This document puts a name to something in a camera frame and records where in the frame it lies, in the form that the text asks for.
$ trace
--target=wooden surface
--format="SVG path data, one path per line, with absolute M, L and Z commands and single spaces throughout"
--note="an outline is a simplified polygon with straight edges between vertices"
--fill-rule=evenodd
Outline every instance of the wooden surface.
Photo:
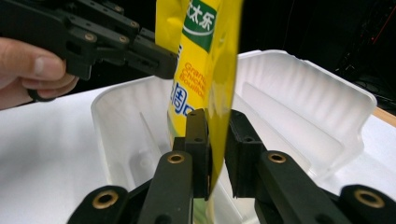
M 392 125 L 393 127 L 396 127 L 396 117 L 388 113 L 387 111 L 377 107 L 373 112 L 373 115 L 378 117 L 379 119 L 384 120 L 386 123 Z

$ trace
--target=white table surface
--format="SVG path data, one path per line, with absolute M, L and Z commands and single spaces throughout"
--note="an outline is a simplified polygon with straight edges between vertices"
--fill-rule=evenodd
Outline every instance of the white table surface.
M 106 185 L 91 103 L 108 88 L 0 111 L 0 223 L 65 223 Z M 396 128 L 371 116 L 362 138 L 364 152 L 320 186 L 363 184 L 396 199 Z

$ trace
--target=snack bag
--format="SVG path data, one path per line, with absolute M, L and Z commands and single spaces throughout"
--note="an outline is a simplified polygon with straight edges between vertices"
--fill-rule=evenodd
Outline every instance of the snack bag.
M 156 43 L 178 55 L 167 113 L 171 142 L 176 136 L 185 136 L 187 114 L 204 108 L 212 139 L 211 190 L 224 158 L 242 2 L 157 0 Z M 206 222 L 196 219 L 196 208 L 195 203 L 195 221 Z

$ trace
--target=white plastic bin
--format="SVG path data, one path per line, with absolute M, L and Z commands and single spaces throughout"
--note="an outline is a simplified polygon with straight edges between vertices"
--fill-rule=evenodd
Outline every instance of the white plastic bin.
M 169 151 L 166 110 L 172 80 L 147 77 L 102 93 L 92 104 L 109 184 L 131 190 L 152 178 Z M 239 56 L 233 108 L 270 150 L 289 153 L 316 181 L 363 150 L 361 127 L 374 96 L 284 51 Z M 214 193 L 219 223 L 256 223 L 252 200 L 232 199 L 226 171 Z

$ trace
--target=plastic tray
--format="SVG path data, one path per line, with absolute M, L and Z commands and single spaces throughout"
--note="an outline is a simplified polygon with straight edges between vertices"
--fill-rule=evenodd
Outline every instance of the plastic tray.
M 172 80 L 147 77 L 93 102 L 109 184 L 131 190 L 152 178 L 170 150 L 171 88 Z M 375 105 L 369 92 L 284 51 L 239 56 L 233 108 L 247 115 L 268 149 L 289 153 L 316 181 L 362 152 L 361 127 Z M 218 223 L 257 223 L 253 201 L 232 198 L 225 169 L 214 196 Z

